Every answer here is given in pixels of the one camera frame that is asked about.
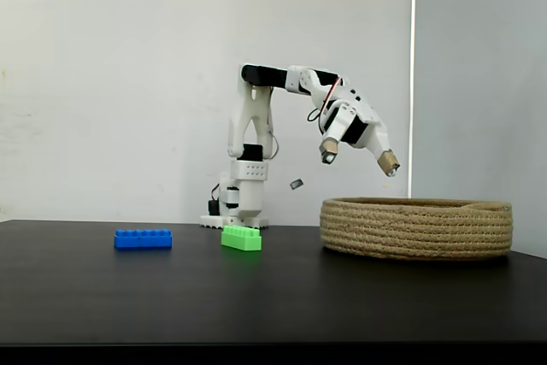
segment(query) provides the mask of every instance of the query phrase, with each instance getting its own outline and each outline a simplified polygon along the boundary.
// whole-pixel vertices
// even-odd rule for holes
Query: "green lego brick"
[[[262,249],[260,230],[255,228],[224,226],[221,243],[226,247],[242,251],[260,251]]]

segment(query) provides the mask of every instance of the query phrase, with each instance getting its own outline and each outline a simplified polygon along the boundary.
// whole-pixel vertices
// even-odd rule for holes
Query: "blue lego brick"
[[[116,230],[115,248],[171,248],[173,237],[169,230]]]

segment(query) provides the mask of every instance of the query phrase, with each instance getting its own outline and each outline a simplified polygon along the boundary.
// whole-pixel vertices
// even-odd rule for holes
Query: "rope basket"
[[[332,250],[403,260],[478,260],[511,248],[510,203],[407,198],[334,198],[321,207]]]

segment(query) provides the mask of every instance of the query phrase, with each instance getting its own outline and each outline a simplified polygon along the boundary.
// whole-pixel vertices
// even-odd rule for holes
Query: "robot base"
[[[244,226],[251,228],[266,228],[269,226],[268,218],[245,218],[240,220],[232,215],[202,215],[199,221],[202,227],[223,228],[224,226]]]

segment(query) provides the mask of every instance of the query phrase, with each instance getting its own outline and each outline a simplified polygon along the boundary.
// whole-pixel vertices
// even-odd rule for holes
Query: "red wire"
[[[320,129],[321,129],[321,115],[323,114],[323,111],[325,110],[326,104],[331,99],[332,92],[334,91],[335,87],[338,85],[339,82],[340,82],[340,78],[337,77],[334,83],[332,83],[331,85],[331,90],[329,90],[328,93],[326,94],[325,101],[321,105],[321,110],[319,110],[319,115],[317,116],[317,122],[320,124],[319,125]]]

